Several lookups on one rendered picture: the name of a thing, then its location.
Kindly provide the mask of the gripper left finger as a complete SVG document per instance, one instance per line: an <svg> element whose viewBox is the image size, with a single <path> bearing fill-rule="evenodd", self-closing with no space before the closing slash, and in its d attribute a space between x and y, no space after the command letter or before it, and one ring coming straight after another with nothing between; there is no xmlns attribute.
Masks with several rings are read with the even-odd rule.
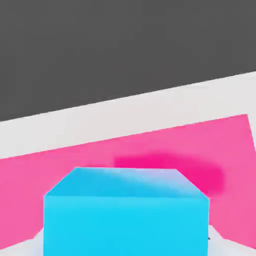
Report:
<svg viewBox="0 0 256 256"><path fill-rule="evenodd" d="M44 229L26 241L0 249L0 256L43 256Z"/></svg>

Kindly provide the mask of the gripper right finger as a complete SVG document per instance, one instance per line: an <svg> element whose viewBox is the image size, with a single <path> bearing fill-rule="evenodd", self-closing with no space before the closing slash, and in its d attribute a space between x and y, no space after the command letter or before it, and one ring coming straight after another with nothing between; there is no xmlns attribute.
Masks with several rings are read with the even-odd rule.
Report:
<svg viewBox="0 0 256 256"><path fill-rule="evenodd" d="M224 239L212 225L209 225L207 256L256 256L256 249Z"/></svg>

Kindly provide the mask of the small cyan cube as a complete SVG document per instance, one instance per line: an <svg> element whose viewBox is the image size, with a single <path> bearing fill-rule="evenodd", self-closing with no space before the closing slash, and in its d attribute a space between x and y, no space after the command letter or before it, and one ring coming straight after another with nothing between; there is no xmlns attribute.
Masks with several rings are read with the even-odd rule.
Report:
<svg viewBox="0 0 256 256"><path fill-rule="evenodd" d="M175 169L77 167L44 196L43 256L208 256L209 207Z"/></svg>

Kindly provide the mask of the large pink box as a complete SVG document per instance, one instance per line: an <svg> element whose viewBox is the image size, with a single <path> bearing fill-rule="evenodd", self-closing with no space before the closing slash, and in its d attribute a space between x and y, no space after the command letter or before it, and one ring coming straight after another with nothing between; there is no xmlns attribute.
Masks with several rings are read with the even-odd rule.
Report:
<svg viewBox="0 0 256 256"><path fill-rule="evenodd" d="M243 115L0 159L0 250L43 227L43 197L75 167L177 169L210 198L210 223L256 249L256 150Z"/></svg>

